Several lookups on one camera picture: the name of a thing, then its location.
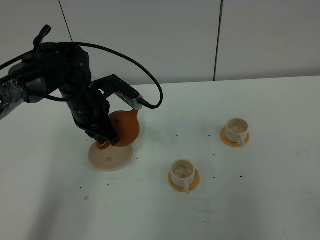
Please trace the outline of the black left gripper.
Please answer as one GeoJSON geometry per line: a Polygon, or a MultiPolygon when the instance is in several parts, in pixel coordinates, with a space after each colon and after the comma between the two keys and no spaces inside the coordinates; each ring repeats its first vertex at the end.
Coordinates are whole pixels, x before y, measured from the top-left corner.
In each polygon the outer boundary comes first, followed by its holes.
{"type": "Polygon", "coordinates": [[[67,102],[75,124],[100,145],[115,145],[119,136],[109,117],[109,109],[102,93],[91,85],[83,94],[67,102]]]}

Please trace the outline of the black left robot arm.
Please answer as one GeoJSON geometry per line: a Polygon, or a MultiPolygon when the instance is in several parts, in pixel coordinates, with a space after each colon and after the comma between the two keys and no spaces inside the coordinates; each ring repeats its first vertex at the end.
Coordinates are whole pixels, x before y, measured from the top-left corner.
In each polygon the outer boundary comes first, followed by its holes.
{"type": "Polygon", "coordinates": [[[75,124],[100,145],[116,145],[120,137],[109,117],[107,98],[116,92],[115,75],[92,81],[89,54],[71,43],[42,43],[13,60],[0,80],[0,117],[22,103],[43,99],[66,103],[75,124]]]}

